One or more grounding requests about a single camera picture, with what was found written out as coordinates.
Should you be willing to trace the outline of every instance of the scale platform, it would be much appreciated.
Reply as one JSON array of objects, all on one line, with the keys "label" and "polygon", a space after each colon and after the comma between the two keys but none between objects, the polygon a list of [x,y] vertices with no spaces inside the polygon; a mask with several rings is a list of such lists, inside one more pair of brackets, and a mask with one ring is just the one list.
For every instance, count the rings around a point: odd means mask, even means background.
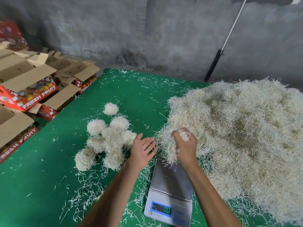
[{"label": "scale platform", "polygon": [[144,215],[177,227],[189,227],[192,186],[180,163],[157,159]]}]

